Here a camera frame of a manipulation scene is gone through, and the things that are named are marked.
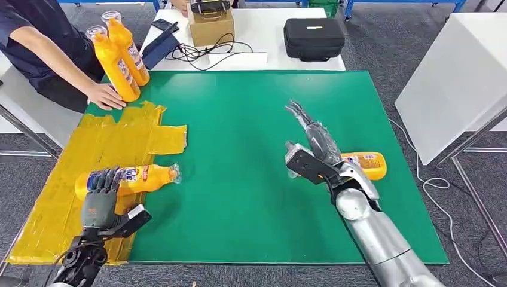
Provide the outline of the person's hand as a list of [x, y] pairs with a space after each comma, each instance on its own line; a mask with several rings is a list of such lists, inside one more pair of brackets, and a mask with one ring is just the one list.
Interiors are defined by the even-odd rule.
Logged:
[[89, 102], [106, 111], [122, 110], [127, 105], [109, 84], [92, 82], [82, 88], [81, 91], [87, 96]]

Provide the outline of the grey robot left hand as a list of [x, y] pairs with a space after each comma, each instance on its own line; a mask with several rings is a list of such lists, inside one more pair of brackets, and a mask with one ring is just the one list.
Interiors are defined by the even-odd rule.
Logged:
[[84, 227], [109, 229], [119, 223], [121, 216], [115, 213], [115, 206], [122, 176], [118, 166], [92, 173], [80, 214]]

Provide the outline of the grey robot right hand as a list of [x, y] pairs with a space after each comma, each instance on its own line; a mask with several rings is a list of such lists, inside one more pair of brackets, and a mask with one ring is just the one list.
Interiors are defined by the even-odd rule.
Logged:
[[289, 100], [285, 108], [294, 115], [303, 127], [311, 151], [316, 158], [331, 166], [343, 161], [336, 141], [321, 122], [313, 120], [304, 108], [294, 100]]

